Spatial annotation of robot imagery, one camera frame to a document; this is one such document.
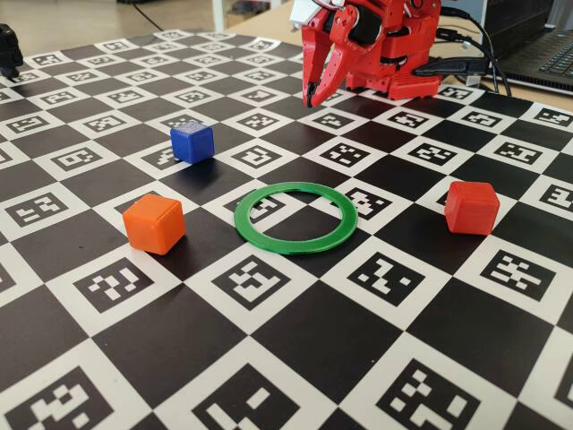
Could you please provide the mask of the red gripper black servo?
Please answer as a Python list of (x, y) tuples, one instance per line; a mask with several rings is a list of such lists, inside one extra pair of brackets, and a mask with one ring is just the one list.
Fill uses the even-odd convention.
[(370, 48), (377, 42), (389, 5), (390, 1), (321, 2), (329, 11), (327, 17), (314, 17), (302, 27), (303, 100), (308, 108), (318, 107), (336, 91), (355, 61), (353, 49)]

